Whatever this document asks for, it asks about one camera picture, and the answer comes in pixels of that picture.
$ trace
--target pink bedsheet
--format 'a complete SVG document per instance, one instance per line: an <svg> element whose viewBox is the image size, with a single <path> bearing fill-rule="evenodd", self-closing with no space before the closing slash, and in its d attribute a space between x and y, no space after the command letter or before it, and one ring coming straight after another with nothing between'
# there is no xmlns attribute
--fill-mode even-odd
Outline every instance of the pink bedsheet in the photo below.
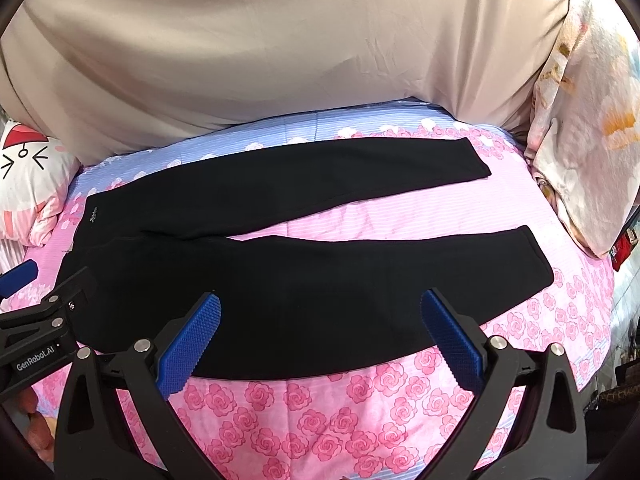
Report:
<svg viewBox="0 0 640 480"><path fill-rule="evenodd" d="M518 348L545 349L551 342L562 343L578 386L584 386L609 347L613 292L609 260L592 260L578 249L521 156L498 135L476 128L426 130L422 126L417 132L400 130L402 134L467 136L492 176L351 203L243 238L277 234L312 240L401 240L494 232L527 224L556 280L483 329L488 335L505 336ZM52 288L84 199L70 198L50 243L29 251L28 257L40 266L40 276L14 297L12 308L33 304ZM464 281L460 276L461 286ZM339 345L348 337L348 331L338 325L327 334L326 345ZM60 370L36 386L43 406L52 413L59 405L67 371ZM227 479L338 480L343 476L415 478L451 434L471 398L457 386L438 350L431 348L329 377L267 383L191 378L170 402ZM512 392L483 463L499 453L521 398L522 391ZM121 400L136 443L148 460L157 463L129 396L123 392Z"/></svg>

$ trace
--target blue gripper pad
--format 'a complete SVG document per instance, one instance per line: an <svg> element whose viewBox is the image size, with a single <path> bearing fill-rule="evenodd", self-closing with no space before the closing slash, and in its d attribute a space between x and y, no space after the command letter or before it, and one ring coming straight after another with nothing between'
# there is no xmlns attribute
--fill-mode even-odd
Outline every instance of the blue gripper pad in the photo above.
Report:
<svg viewBox="0 0 640 480"><path fill-rule="evenodd" d="M220 325L222 307L217 296L203 298L191 319L174 338L158 361L156 386L162 397L180 392Z"/></svg>
<svg viewBox="0 0 640 480"><path fill-rule="evenodd" d="M459 386L478 395L484 389L484 359L443 300L436 291L427 290L420 304L422 321Z"/></svg>
<svg viewBox="0 0 640 480"><path fill-rule="evenodd" d="M38 264L26 260L0 276L0 300L14 295L38 277Z"/></svg>

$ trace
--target black pants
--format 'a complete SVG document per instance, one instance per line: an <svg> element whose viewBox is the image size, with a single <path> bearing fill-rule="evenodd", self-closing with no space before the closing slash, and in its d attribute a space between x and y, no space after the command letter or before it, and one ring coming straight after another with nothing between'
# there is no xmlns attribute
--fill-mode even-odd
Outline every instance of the black pants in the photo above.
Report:
<svg viewBox="0 0 640 480"><path fill-rule="evenodd" d="M550 285L530 230L412 241L225 236L489 174L466 139L316 142L188 164L89 197L58 281L85 265L97 278L98 294L72 323L102 352L153 338L214 290L222 322L196 375L363 368L433 344L419 311L432 286L485 322Z"/></svg>

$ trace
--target bed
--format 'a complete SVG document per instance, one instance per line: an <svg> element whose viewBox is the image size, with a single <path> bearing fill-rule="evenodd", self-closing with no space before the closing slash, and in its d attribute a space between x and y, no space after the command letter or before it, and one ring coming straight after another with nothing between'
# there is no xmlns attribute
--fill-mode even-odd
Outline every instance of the bed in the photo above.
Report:
<svg viewBox="0 0 640 480"><path fill-rule="evenodd" d="M40 273L12 298L11 308L34 304L52 289L86 197L93 193L204 158L362 136L468 137L492 176L350 203L241 238L420 239L526 224L554 269L554 283L482 328L518 348L542 350L551 342L562 343L578 387L584 387L610 343L614 282L609 259L590 258L575 245L509 134L486 124L457 122L442 108L414 100L262 120L85 168L70 186L50 241L28 250L26 257L37 261ZM59 370L35 386L45 416L56 417L67 373L68 368ZM512 392L481 463L500 452L521 398L521 390ZM159 463L129 396L121 392L120 399L145 459ZM470 401L471 393L457 386L437 348L364 370L304 380L191 378L180 394L170 397L185 427L230 480L413 479Z"/></svg>

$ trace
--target cartoon pillow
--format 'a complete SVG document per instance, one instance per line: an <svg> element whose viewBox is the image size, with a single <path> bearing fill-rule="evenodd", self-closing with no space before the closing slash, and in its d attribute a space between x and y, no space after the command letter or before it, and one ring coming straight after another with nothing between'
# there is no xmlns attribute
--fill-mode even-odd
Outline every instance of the cartoon pillow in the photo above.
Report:
<svg viewBox="0 0 640 480"><path fill-rule="evenodd" d="M0 137L0 239L44 245L78 168L58 140L9 121Z"/></svg>

